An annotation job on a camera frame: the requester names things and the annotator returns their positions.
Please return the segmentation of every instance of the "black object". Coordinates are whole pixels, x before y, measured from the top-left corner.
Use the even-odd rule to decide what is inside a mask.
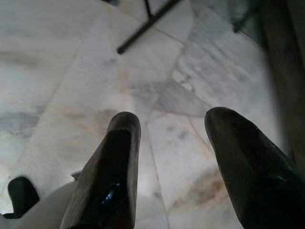
[[[242,226],[305,228],[305,179],[290,159],[228,108],[208,111],[205,127]]]
[[[8,192],[13,204],[14,213],[3,216],[7,219],[21,218],[38,201],[39,196],[32,183],[25,177],[17,177],[8,185]]]
[[[127,41],[122,44],[117,52],[118,54],[124,53],[129,46],[131,46],[143,33],[145,33],[150,27],[152,27],[161,17],[163,17],[170,9],[172,9],[179,1],[181,0],[169,0],[168,3],[166,3],[161,9],[155,14],[151,14],[151,10],[149,7],[149,2],[148,0],[145,0],[145,7],[147,11],[147,16],[148,16],[148,21],[142,25],[138,29],[136,33],[134,33],[130,38],[127,39]]]
[[[139,119],[122,112],[82,170],[61,223],[74,229],[133,229],[141,137]]]

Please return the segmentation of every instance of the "metal rod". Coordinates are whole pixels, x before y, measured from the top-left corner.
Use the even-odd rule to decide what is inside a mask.
[[[151,12],[149,1],[148,0],[144,0],[144,2],[145,2],[146,12],[147,12],[147,17],[148,17],[148,19],[150,19],[150,18],[153,17],[153,15],[152,15],[152,12]]]
[[[173,8],[181,0],[170,0],[166,3],[155,15],[153,15],[148,22],[146,22],[136,33],[134,33],[123,45],[121,45],[117,52],[118,54],[124,53],[130,45],[132,45],[143,33],[152,27],[164,14]]]

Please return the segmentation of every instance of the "marble floor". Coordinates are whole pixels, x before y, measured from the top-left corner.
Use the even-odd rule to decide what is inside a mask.
[[[151,0],[152,10],[164,2]],[[242,228],[205,112],[230,107],[290,146],[268,55],[253,30],[232,32],[224,8],[183,0],[118,55],[146,20],[142,0],[2,1],[0,213],[12,211],[12,178],[29,177],[46,197],[82,169],[110,119],[130,111],[142,125],[136,228]]]

